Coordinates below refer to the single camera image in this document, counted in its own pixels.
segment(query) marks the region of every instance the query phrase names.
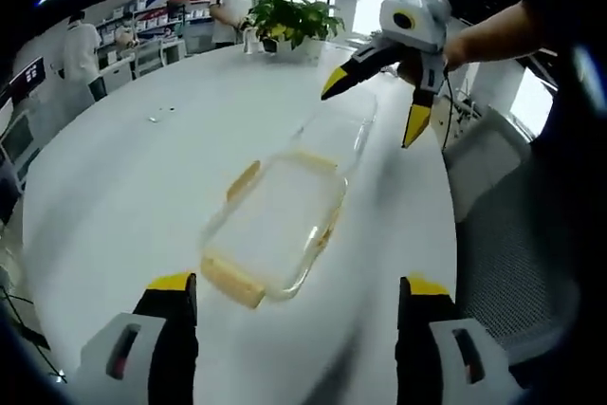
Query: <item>person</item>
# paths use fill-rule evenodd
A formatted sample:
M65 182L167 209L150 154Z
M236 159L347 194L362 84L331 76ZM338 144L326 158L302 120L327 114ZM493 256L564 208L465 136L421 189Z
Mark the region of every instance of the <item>person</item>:
M134 22L133 12L125 12L122 16L121 24L114 32L114 38L119 51L130 49L138 44L137 31Z
M212 42L215 48L242 42L242 32L250 24L248 12L253 0L211 0L209 12L215 20Z
M605 35L597 7L593 8L592 0L521 0L464 29L444 48L449 71L463 64L521 57L544 46L558 54L555 70L559 91L541 134L531 143L531 157L475 203L475 207L483 204L484 208L501 208L489 223L493 232L483 251L530 248L556 253L554 250L565 249L579 286L575 323L546 355L543 379L538 379L524 402L519 403L558 403L565 390L579 393L593 383L601 384L591 379L598 375L594 367L580 369L586 357L592 356L587 343L594 341L596 347L602 344L598 334L592 333L592 319L600 312L601 296L600 280L593 273L604 270L598 263L601 255L597 255L597 246L602 246L601 226L607 220L602 171L607 116L601 82L605 77ZM409 71L403 62L399 73L406 77ZM523 192L524 202L517 197L504 198L505 189L509 194L512 189ZM525 212L517 205L524 205ZM517 213L528 217L517 220L510 216ZM546 219L553 222L547 234ZM533 239L535 244L521 246L522 239ZM542 244L546 239L548 246ZM563 239L566 245L555 244ZM466 234L458 231L458 248L465 242ZM552 257L554 264L559 261L557 254L547 257ZM490 296L505 296L512 291L509 283L487 286L493 291Z
M93 99L99 101L107 95L97 59L101 37L95 26L83 23L83 20L84 11L69 18L64 43L64 73L71 83L87 84Z

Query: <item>white table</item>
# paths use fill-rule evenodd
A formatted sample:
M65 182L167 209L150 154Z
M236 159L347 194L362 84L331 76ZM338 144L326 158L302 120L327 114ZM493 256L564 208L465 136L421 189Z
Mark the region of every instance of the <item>white table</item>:
M227 187L285 146L348 56L328 47L306 66L209 52L125 85L48 144L29 170L24 256L58 368L72 374L81 347L153 279L197 268ZM341 402L395 403L399 278L420 272L454 296L455 226L433 132L400 149L412 88L378 75L342 97L373 93L376 124L299 295L250 311L198 275L196 403L301 403L348 350Z

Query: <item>chair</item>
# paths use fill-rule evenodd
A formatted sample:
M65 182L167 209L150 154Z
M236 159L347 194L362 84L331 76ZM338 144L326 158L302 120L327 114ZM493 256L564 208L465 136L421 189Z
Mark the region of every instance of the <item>chair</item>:
M140 45L135 51L135 77L141 78L163 67L162 41L152 40Z
M489 111L445 154L459 217L456 304L505 348L515 377L558 343L579 303L562 190L530 152Z

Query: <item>potted plant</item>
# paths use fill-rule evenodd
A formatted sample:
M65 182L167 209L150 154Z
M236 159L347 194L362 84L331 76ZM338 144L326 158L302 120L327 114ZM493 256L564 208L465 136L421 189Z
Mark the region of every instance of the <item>potted plant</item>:
M322 47L319 41L344 29L343 20L330 16L324 2L259 0L251 16L267 51L285 54L299 47L303 52L298 57L318 57Z

